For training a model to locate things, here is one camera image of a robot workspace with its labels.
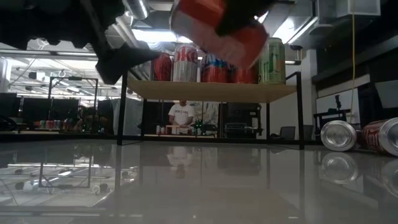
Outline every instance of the shelf top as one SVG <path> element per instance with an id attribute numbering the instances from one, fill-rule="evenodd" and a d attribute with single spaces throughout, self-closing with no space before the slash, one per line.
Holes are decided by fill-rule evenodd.
<path id="1" fill-rule="evenodd" d="M 235 84 L 138 81 L 127 86 L 147 100 L 190 100 L 231 103 L 270 103 L 296 92 L 296 86 L 280 84 Z"/>

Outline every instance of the glossy floor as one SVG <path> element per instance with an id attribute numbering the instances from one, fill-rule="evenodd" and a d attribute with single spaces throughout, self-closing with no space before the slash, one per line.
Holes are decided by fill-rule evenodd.
<path id="1" fill-rule="evenodd" d="M 0 144 L 0 223 L 398 221 L 392 157 L 320 146 L 114 143 Z"/>

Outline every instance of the chair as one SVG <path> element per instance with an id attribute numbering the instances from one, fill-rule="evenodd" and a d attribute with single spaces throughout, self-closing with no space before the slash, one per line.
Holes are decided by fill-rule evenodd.
<path id="1" fill-rule="evenodd" d="M 286 140 L 294 140 L 295 133 L 296 133 L 296 127 L 295 126 L 281 127 L 280 128 L 279 137 L 282 138 L 282 139 L 286 139 Z"/>
<path id="2" fill-rule="evenodd" d="M 313 125 L 304 124 L 304 140 L 312 140 Z"/>

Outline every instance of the duct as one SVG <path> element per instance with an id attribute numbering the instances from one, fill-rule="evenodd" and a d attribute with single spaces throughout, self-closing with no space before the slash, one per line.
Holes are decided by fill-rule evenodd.
<path id="1" fill-rule="evenodd" d="M 150 7 L 146 0 L 123 0 L 134 19 L 143 20 L 149 16 Z"/>

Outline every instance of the sprite can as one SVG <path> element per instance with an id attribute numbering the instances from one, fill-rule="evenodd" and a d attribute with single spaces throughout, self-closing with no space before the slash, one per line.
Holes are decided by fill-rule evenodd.
<path id="1" fill-rule="evenodd" d="M 259 60 L 259 84 L 286 84 L 285 45 L 279 38 L 270 38 Z"/>

